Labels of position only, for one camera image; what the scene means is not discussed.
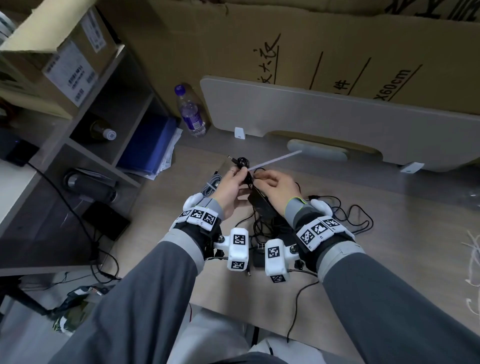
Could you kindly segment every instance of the desk surface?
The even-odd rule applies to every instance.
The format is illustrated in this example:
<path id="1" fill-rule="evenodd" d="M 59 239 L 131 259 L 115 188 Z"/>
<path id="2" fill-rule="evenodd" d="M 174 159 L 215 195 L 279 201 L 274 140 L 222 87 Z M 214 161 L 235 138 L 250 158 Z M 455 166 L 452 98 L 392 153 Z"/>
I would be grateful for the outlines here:
<path id="1" fill-rule="evenodd" d="M 225 156 L 188 146 L 177 146 L 171 168 L 147 182 L 132 209 L 132 225 L 112 248 L 125 276 L 147 255 L 181 213 L 185 199 L 199 191 L 225 160 Z M 470 248 L 467 230 L 480 232 L 480 214 L 458 206 L 423 200 L 381 189 L 334 181 L 285 170 L 302 188 L 302 194 L 338 196 L 348 207 L 362 206 L 373 217 L 373 230 L 359 235 L 364 250 L 434 304 L 480 334 L 478 317 L 466 306 L 476 305 L 478 290 L 465 282 Z M 251 214 L 240 208 L 222 223 L 228 231 Z M 252 222 L 243 223 L 251 228 Z M 111 272 L 111 262 L 106 263 Z M 252 276 L 227 270 L 223 261 L 206 262 L 197 278 L 191 302 L 286 335 L 291 325 L 295 295 L 315 278 L 292 273 L 287 284 L 272 284 L 264 272 Z M 321 285 L 302 292 L 293 339 L 329 352 L 359 358 L 335 315 Z"/>

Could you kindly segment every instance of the water bottle label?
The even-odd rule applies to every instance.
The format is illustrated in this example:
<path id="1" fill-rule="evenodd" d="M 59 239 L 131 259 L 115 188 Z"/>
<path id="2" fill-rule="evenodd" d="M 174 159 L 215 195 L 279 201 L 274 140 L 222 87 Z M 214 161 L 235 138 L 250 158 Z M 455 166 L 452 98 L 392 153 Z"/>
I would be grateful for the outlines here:
<path id="1" fill-rule="evenodd" d="M 196 130 L 200 128 L 204 123 L 199 112 L 193 115 L 191 118 L 183 117 L 183 119 L 187 123 L 187 126 L 190 130 Z"/>

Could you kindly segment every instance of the gray sleeve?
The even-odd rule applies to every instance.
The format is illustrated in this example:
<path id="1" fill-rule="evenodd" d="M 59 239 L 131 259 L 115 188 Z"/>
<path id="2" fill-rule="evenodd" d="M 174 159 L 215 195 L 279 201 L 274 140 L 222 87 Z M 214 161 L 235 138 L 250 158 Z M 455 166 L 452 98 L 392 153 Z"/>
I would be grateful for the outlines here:
<path id="1" fill-rule="evenodd" d="M 480 337 L 366 254 L 326 273 L 332 306 L 367 364 L 480 363 Z"/>
<path id="2" fill-rule="evenodd" d="M 166 235 L 173 242 L 161 241 L 105 295 L 50 364 L 167 362 L 198 274 L 195 249 L 200 252 L 175 230 Z"/>

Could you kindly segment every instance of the human hand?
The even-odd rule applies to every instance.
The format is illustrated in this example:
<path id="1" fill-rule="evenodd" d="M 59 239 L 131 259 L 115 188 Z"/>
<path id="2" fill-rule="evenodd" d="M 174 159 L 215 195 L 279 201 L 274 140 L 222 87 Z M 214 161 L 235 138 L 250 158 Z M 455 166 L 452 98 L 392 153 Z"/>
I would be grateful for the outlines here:
<path id="1" fill-rule="evenodd" d="M 240 206 L 248 206 L 248 200 L 239 200 L 238 197 L 250 193 L 249 188 L 240 188 L 245 177 L 247 177 L 248 169 L 243 167 L 239 170 L 238 167 L 231 167 L 222 181 L 211 196 L 215 199 L 220 207 L 223 209 L 225 220 L 233 214 L 233 210 Z"/>
<path id="2" fill-rule="evenodd" d="M 301 198 L 300 190 L 288 174 L 277 170 L 258 170 L 253 184 L 270 200 L 275 210 L 285 216 L 287 203 L 294 197 Z"/>

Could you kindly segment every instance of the printed label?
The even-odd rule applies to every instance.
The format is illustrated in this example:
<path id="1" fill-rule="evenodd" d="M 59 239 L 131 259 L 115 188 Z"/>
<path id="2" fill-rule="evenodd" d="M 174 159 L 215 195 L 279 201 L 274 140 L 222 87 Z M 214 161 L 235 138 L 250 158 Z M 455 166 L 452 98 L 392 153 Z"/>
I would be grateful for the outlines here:
<path id="1" fill-rule="evenodd" d="M 191 118 L 183 117 L 183 119 L 187 123 L 187 126 L 190 130 L 196 130 L 200 128 L 204 123 L 199 112 L 193 115 Z"/>
<path id="2" fill-rule="evenodd" d="M 72 41 L 65 43 L 59 52 L 52 56 L 42 72 L 77 107 L 98 78 Z"/>
<path id="3" fill-rule="evenodd" d="M 84 29 L 90 44 L 95 50 L 95 53 L 98 53 L 107 43 L 103 38 L 102 31 L 98 26 L 92 9 L 90 9 L 82 18 L 82 28 Z"/>

